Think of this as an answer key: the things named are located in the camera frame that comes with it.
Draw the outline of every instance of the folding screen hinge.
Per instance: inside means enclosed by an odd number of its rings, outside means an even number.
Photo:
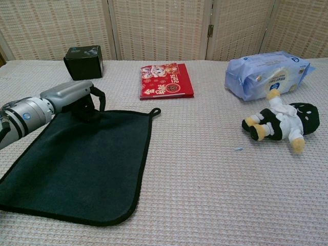
[[[209,30],[207,31],[207,37],[213,36],[213,25],[209,25]]]

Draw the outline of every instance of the doll's white shirt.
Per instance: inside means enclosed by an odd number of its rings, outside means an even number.
[[[269,100],[270,110],[281,121],[282,139],[288,137],[292,142],[296,138],[303,138],[303,124],[297,115],[297,109],[291,105],[282,104],[280,97]]]

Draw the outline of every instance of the wicker screen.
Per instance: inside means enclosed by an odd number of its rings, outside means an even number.
[[[106,25],[101,1],[0,1],[0,31],[14,59],[62,60],[70,47],[87,45],[111,59]]]
[[[277,1],[261,52],[278,50],[302,58],[328,57],[328,1]]]
[[[214,1],[207,59],[231,60],[257,54],[272,11],[272,0]]]
[[[121,58],[200,59],[206,0],[112,0]]]

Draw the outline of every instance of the dark green towel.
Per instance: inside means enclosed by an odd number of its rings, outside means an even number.
[[[94,226],[126,220],[159,113],[106,111],[88,124],[57,115],[0,180],[0,209]]]

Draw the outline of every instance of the stuffed toy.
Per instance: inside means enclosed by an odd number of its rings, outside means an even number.
[[[271,90],[266,98],[270,107],[244,119],[242,127],[257,141],[265,137],[272,140],[288,137],[295,153],[302,153],[303,136],[313,133],[320,125],[318,109],[301,102],[284,105],[277,89]]]

